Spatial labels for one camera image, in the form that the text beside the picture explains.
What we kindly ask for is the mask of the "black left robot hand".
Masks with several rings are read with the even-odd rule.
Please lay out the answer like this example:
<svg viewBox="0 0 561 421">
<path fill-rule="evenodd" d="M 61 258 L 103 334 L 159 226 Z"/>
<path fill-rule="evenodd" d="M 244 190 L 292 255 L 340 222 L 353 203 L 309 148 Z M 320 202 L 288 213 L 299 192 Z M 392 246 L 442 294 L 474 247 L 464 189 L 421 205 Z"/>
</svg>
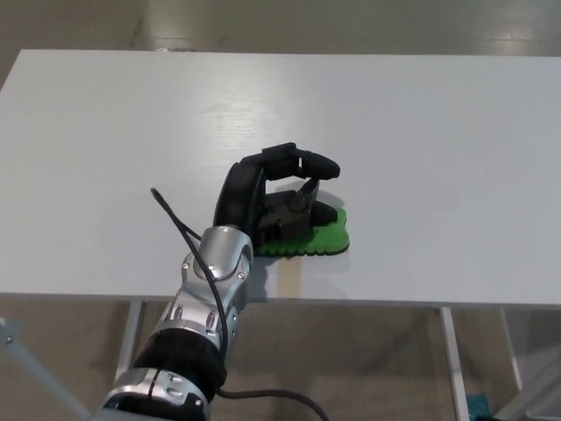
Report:
<svg viewBox="0 0 561 421">
<path fill-rule="evenodd" d="M 266 184 L 289 177 L 306 182 L 298 190 L 266 193 Z M 274 241 L 303 239 L 316 226 L 337 221 L 335 209 L 319 203 L 321 180 L 340 176 L 340 166 L 290 142 L 263 149 L 233 164 L 215 208 L 214 225 L 247 234 L 254 247 Z"/>
</svg>

